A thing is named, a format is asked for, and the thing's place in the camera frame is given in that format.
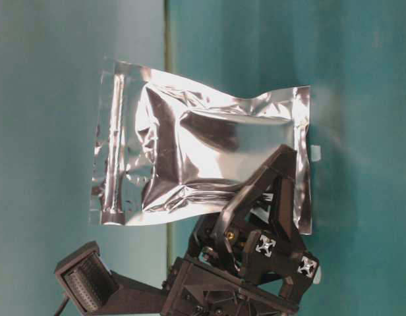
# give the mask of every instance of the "heat-sealed edge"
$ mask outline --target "heat-sealed edge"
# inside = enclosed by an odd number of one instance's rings
[[[294,220],[311,233],[310,87],[241,99],[105,60],[90,222],[161,224],[221,211],[281,144],[297,150]]]

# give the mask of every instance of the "screw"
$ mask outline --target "screw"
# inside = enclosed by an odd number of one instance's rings
[[[162,288],[164,288],[165,290],[168,290],[168,291],[171,289],[171,287],[169,286],[169,284],[166,281],[162,282]]]
[[[227,232],[228,240],[232,240],[232,239],[234,239],[234,237],[235,237],[235,234],[233,232]]]

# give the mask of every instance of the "foil pouch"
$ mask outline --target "foil pouch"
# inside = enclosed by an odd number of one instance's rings
[[[147,225],[219,212],[260,164],[287,144],[297,150],[295,224],[310,234],[309,115],[308,86],[240,99],[174,74],[107,59],[90,221]]]

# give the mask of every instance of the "teal wall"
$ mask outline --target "teal wall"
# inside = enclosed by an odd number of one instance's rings
[[[0,0],[0,315],[53,315],[55,265],[90,240],[160,286],[165,226],[88,226],[88,207],[103,57],[163,69],[163,30],[160,0]]]
[[[171,0],[172,71],[227,93],[312,85],[323,281],[299,315],[406,315],[406,1]],[[173,225],[182,255],[195,220]]]
[[[406,315],[406,0],[167,9],[173,72],[242,97],[312,85],[305,240],[324,279],[299,315]],[[52,315],[55,264],[89,240],[160,285],[165,227],[88,226],[87,210],[103,56],[162,69],[163,49],[162,1],[0,0],[0,315]],[[193,222],[173,225],[173,255]]]

